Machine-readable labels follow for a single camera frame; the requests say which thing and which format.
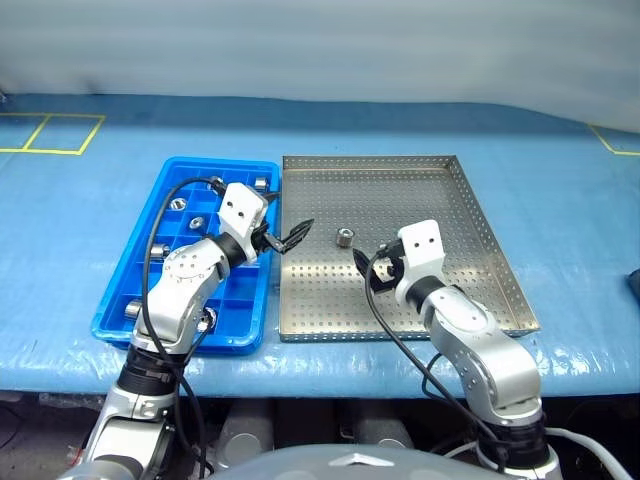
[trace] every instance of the blue plastic tray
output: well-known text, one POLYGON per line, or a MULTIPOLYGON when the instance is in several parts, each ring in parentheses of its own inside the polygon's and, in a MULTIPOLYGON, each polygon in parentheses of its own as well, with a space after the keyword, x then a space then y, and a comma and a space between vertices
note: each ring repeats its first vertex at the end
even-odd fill
MULTIPOLYGON (((91 332, 100 340, 126 348, 129 344, 134 321, 124 316, 127 303, 141 296, 141 278, 144 249, 151 224, 158 208, 171 187, 189 177, 211 177, 217 175, 225 183, 242 182, 253 185, 256 177, 266 177, 269 191, 280 189, 280 170, 273 163, 243 160, 174 157, 167 160, 158 175, 133 233, 129 238, 120 262, 116 267, 107 290, 91 323, 91 332)), ((175 198, 187 200, 183 211, 167 210, 158 229, 156 243, 164 243, 174 250, 182 245, 194 243, 200 236, 189 229, 193 217, 204 217, 207 233, 218 234, 218 208, 221 198, 208 190, 204 183, 188 185, 175 198)), ((267 211, 269 230, 276 231, 278 201, 267 211)), ((262 341, 262 330, 266 312, 267 288, 271 271, 270 252, 258 257, 251 266, 235 268, 229 278, 215 291, 206 305, 218 314, 215 329, 207 335, 200 347, 202 353, 248 354, 262 341)), ((152 261, 149 287, 160 278, 162 262, 152 261)))

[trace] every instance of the white wall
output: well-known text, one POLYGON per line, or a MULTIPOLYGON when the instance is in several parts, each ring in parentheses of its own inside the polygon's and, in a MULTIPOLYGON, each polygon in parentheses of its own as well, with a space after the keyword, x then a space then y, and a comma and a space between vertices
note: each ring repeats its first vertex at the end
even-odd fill
POLYGON ((490 102, 640 131, 640 1, 0 0, 0 88, 490 102))

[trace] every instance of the stainless steel tray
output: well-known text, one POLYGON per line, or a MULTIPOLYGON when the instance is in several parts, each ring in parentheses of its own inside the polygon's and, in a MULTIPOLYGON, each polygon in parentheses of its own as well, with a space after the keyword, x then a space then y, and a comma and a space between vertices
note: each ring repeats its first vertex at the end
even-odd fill
MULTIPOLYGON (((280 336, 285 341, 385 339, 367 306, 351 249, 336 231, 355 231, 353 246, 373 255, 404 225, 440 225, 447 282, 485 304, 518 336, 539 328, 455 156, 284 157, 282 232, 315 218, 309 236, 284 255, 280 336)), ((377 267, 384 276, 384 264, 377 267)), ((391 293, 376 303, 405 338, 427 338, 418 315, 391 293)))

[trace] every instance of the yellow tape line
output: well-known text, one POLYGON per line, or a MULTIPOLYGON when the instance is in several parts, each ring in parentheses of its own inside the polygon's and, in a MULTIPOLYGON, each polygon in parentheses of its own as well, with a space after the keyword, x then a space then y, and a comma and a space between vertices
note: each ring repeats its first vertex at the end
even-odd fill
POLYGON ((9 113, 0 113, 0 117, 44 117, 40 124, 36 127, 33 133, 29 136, 24 145, 20 148, 1 148, 0 153, 50 153, 54 155, 82 155, 84 151, 87 149, 91 140, 96 136, 98 130, 106 120, 106 115, 97 115, 91 113, 46 113, 46 112, 38 112, 38 113, 22 113, 22 112, 9 112, 9 113), (30 148, 33 142, 38 138, 38 135, 42 132, 44 127, 47 125, 49 120, 55 117, 62 118, 93 118, 96 119, 97 122, 94 127, 91 129, 87 138, 84 139, 82 145, 77 150, 67 150, 67 149, 52 149, 52 148, 30 148))
POLYGON ((595 133, 596 137, 598 137, 598 139, 600 140, 600 143, 604 145, 604 148, 609 150, 614 155, 640 156, 640 152, 632 152, 630 150, 618 150, 614 148, 609 142, 607 142, 607 139, 600 134, 600 132, 594 125, 587 123, 587 127, 589 127, 593 133, 595 133))

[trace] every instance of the white cable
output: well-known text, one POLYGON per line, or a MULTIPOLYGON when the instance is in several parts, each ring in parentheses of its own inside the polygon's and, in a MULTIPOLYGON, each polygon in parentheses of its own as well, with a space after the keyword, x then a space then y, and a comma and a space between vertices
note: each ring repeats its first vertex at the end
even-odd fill
POLYGON ((604 446, 596 442, 593 438, 587 437, 586 435, 580 435, 579 433, 570 432, 564 428, 547 428, 545 431, 547 432, 547 435, 566 438, 591 451, 606 467, 614 480, 633 480, 631 475, 629 475, 624 467, 620 465, 620 462, 618 462, 618 460, 609 453, 609 450, 604 448, 604 446))
POLYGON ((453 458, 456 455, 460 455, 462 452, 466 452, 467 450, 471 450, 476 446, 476 442, 465 443, 464 445, 460 445, 458 448, 454 448, 450 452, 444 454, 447 458, 453 458))

